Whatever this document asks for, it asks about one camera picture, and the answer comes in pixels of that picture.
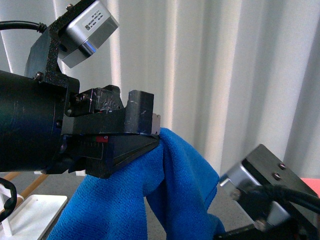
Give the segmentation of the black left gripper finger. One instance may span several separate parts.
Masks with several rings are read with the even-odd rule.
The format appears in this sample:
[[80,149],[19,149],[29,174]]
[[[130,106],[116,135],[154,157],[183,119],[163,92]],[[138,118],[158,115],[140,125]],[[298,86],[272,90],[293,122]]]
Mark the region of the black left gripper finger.
[[98,158],[87,157],[85,173],[107,179],[133,160],[153,150],[160,143],[157,135],[116,135],[99,142]]

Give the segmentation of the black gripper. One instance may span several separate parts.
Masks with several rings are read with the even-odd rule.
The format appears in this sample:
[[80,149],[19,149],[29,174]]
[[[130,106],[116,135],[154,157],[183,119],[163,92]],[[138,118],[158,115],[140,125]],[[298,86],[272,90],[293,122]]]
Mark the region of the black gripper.
[[66,107],[80,83],[46,85],[17,74],[0,73],[0,170],[62,174],[75,163],[61,135]]

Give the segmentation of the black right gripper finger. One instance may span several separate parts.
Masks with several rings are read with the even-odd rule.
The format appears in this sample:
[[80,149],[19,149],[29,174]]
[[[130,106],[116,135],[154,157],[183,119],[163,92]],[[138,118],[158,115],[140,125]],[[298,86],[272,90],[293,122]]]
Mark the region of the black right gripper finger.
[[160,121],[153,113],[154,95],[132,90],[127,105],[115,85],[91,88],[71,98],[72,135],[158,135]]

